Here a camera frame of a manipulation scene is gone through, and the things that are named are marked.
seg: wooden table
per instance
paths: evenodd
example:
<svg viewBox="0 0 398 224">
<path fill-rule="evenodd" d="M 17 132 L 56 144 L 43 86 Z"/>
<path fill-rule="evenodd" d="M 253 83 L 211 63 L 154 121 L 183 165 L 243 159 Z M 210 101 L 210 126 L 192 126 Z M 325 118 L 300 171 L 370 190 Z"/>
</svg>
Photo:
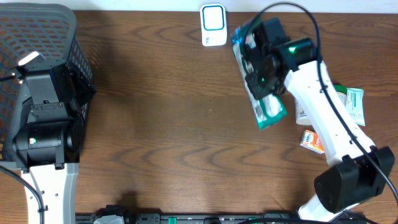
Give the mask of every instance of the wooden table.
<svg viewBox="0 0 398 224">
<path fill-rule="evenodd" d="M 228 13 L 228 32 L 253 13 Z M 204 47 L 198 12 L 77 11 L 98 93 L 81 155 L 76 211 L 120 203 L 140 212 L 293 210 L 315 193 L 325 156 L 299 146 L 288 116 L 259 131 L 230 41 Z M 304 14 L 278 13 L 293 39 Z M 398 15 L 316 14 L 333 81 L 365 90 L 365 133 L 398 155 Z M 391 180 L 398 185 L 398 166 Z M 22 186 L 1 174 L 0 223 L 27 223 Z M 388 189 L 356 211 L 391 223 Z"/>
</svg>

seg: green light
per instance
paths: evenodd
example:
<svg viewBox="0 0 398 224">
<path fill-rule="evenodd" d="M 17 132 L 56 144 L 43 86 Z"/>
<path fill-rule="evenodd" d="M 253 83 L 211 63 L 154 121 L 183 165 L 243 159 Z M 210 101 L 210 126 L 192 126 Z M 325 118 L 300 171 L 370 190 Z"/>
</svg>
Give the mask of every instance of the green light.
<svg viewBox="0 0 398 224">
<path fill-rule="evenodd" d="M 295 50 L 296 50 L 296 47 L 289 47 L 289 51 L 290 51 L 290 53 L 294 53 L 294 52 L 295 52 Z"/>
</svg>

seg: white rectangular object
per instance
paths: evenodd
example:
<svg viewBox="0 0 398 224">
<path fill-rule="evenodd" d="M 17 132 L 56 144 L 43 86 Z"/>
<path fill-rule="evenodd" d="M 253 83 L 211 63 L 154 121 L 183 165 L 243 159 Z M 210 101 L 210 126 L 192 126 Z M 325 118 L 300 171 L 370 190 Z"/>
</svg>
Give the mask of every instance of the white rectangular object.
<svg viewBox="0 0 398 224">
<path fill-rule="evenodd" d="M 200 8 L 201 42 L 203 46 L 224 45 L 227 39 L 226 11 L 221 4 L 206 4 Z"/>
</svg>

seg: teal package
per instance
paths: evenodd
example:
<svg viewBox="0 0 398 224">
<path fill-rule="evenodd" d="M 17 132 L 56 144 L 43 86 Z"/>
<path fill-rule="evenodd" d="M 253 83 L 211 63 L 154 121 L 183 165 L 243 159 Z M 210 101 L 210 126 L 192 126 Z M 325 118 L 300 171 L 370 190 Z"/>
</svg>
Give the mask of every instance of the teal package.
<svg viewBox="0 0 398 224">
<path fill-rule="evenodd" d="M 256 27 L 260 23 L 261 19 L 258 19 L 253 24 L 253 27 Z M 244 41 L 246 41 L 246 43 L 252 48 L 256 46 L 256 43 L 254 42 L 253 37 L 250 35 L 246 39 L 243 37 L 244 31 L 247 28 L 248 24 L 246 23 L 242 27 L 237 28 L 235 32 L 231 34 L 232 49 L 235 54 L 235 59 L 239 65 L 239 69 L 241 71 L 244 86 L 246 87 L 246 91 L 250 97 L 250 101 L 254 110 L 254 114 L 256 115 L 259 129 L 265 129 L 281 121 L 282 118 L 287 115 L 287 112 L 285 106 L 282 104 L 278 96 L 270 94 L 260 100 L 256 100 L 254 99 L 248 88 L 248 84 L 244 79 L 246 77 L 245 68 L 246 70 L 249 70 L 252 69 L 252 67 L 250 63 L 246 63 L 246 61 L 243 60 L 244 56 L 241 54 L 241 52 L 243 51 Z"/>
</svg>

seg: plastic basket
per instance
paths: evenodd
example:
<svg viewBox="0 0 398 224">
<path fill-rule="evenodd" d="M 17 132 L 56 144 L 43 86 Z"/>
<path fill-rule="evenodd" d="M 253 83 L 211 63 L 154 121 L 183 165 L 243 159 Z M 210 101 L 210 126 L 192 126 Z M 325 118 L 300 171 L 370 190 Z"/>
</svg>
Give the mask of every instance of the plastic basket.
<svg viewBox="0 0 398 224">
<path fill-rule="evenodd" d="M 76 17 L 59 4 L 0 4 L 0 77 L 33 51 L 45 59 L 62 58 L 74 63 L 92 81 L 91 68 L 75 36 Z M 0 83 L 0 161 L 15 161 L 10 120 L 21 85 Z"/>
</svg>

